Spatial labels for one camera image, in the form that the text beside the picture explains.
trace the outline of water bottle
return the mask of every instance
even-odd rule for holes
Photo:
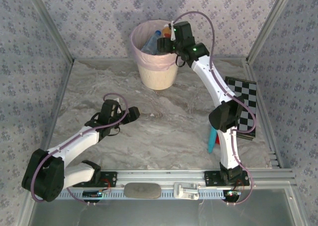
[[[159,39],[160,37],[161,37],[161,31],[157,30],[145,43],[141,51],[149,55],[153,55],[153,56],[156,55],[158,53],[157,39]]]

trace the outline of plastic bag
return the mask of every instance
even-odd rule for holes
[[[152,20],[141,23],[130,34],[130,44],[135,60],[139,66],[151,71],[166,71],[175,64],[176,54],[148,55],[141,51],[147,40],[156,30],[162,30],[169,21]]]

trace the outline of glass panel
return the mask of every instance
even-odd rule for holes
[[[255,190],[241,205],[220,200],[75,200],[36,204],[29,226],[281,226],[295,225],[284,190]]]

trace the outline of metal latch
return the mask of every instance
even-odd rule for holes
[[[175,183],[173,186],[173,196],[177,199],[198,200],[198,186],[194,183]]]

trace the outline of beige object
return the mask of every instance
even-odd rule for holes
[[[148,55],[141,51],[146,41],[156,30],[162,30],[169,21],[152,20],[139,24],[130,35],[132,52],[138,65],[142,82],[148,88],[162,90],[173,85],[178,67],[176,54]]]
[[[173,85],[177,76],[178,66],[170,66],[166,71],[151,71],[138,65],[141,81],[145,86],[154,90],[162,90]]]

